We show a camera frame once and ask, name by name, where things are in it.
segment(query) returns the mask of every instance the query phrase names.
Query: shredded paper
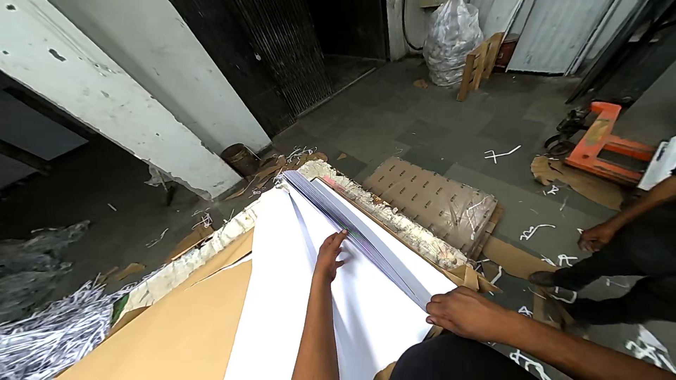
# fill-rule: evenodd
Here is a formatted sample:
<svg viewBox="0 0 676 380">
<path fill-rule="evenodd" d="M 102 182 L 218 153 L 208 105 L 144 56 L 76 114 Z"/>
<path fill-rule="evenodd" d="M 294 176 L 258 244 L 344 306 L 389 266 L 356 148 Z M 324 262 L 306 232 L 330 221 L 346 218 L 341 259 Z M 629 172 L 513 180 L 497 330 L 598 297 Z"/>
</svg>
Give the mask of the shredded paper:
<svg viewBox="0 0 676 380">
<path fill-rule="evenodd" d="M 104 295 L 103 286 L 94 283 L 28 318 L 0 325 L 2 379 L 52 379 L 103 341 L 113 303 L 134 284 Z"/>
</svg>

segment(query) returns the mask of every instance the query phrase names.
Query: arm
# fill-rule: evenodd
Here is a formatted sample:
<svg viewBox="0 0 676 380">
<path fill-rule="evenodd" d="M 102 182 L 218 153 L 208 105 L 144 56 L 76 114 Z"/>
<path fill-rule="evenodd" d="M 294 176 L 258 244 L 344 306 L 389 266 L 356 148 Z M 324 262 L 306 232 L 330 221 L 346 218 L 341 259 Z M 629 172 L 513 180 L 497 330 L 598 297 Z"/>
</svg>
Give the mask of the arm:
<svg viewBox="0 0 676 380">
<path fill-rule="evenodd" d="M 333 333 L 331 281 L 336 277 L 336 270 L 343 265 L 342 261 L 336 261 L 336 257 L 341 251 L 340 245 L 345 236 L 347 230 L 334 233 L 319 248 L 292 380 L 339 378 L 336 339 Z"/>
<path fill-rule="evenodd" d="M 675 175 L 655 185 L 645 196 L 606 222 L 584 231 L 577 244 L 581 250 L 596 252 L 606 245 L 620 228 L 637 216 L 672 199 L 676 199 Z"/>
<path fill-rule="evenodd" d="M 479 341 L 522 350 L 576 380 L 669 379 L 657 366 L 563 333 L 459 287 L 427 304 L 428 323 Z"/>
</svg>

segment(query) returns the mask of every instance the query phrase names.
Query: plastic wrap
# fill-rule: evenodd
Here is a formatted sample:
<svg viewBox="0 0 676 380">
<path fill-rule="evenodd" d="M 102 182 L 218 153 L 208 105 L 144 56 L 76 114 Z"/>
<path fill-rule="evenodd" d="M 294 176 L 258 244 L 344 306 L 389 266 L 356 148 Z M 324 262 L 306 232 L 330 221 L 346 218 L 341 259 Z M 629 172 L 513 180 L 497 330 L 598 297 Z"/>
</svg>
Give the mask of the plastic wrap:
<svg viewBox="0 0 676 380">
<path fill-rule="evenodd" d="M 463 0 L 448 0 L 432 13 L 422 54 L 438 86 L 462 80 L 467 54 L 483 42 L 479 10 Z"/>
<path fill-rule="evenodd" d="M 385 160 L 364 187 L 464 253 L 480 242 L 498 204 L 484 191 L 396 157 Z"/>
<path fill-rule="evenodd" d="M 29 240 L 0 241 L 0 322 L 16 320 L 39 305 L 70 270 L 62 262 L 68 244 L 80 239 L 89 220 L 70 227 L 32 231 Z"/>
</svg>

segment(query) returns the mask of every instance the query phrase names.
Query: white plastic sack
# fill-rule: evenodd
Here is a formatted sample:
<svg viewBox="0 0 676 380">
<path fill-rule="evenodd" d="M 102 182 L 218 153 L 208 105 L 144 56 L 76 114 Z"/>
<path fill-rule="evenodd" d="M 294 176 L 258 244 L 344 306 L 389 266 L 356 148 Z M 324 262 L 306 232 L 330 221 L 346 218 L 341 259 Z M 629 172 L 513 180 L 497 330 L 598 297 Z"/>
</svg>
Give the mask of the white plastic sack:
<svg viewBox="0 0 676 380">
<path fill-rule="evenodd" d="M 437 86 L 462 80 L 467 54 L 483 42 L 479 10 L 463 0 L 448 0 L 432 13 L 422 54 Z"/>
</svg>

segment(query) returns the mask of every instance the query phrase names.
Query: white paper sheet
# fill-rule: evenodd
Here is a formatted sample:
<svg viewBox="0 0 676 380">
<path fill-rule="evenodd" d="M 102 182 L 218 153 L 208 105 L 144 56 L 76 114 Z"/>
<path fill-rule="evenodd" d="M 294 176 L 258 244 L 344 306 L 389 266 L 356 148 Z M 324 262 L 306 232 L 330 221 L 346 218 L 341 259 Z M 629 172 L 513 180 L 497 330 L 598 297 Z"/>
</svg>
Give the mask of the white paper sheet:
<svg viewBox="0 0 676 380">
<path fill-rule="evenodd" d="M 314 184 L 389 248 L 420 283 L 419 292 L 431 295 L 456 287 L 323 183 Z M 289 195 L 273 189 L 260 201 L 264 207 L 253 236 L 255 259 L 226 380 L 291 378 L 318 248 L 335 232 L 294 190 Z M 349 242 L 343 243 L 339 259 L 346 263 L 332 292 L 341 379 L 371 380 L 420 342 L 430 325 L 427 314 Z"/>
</svg>

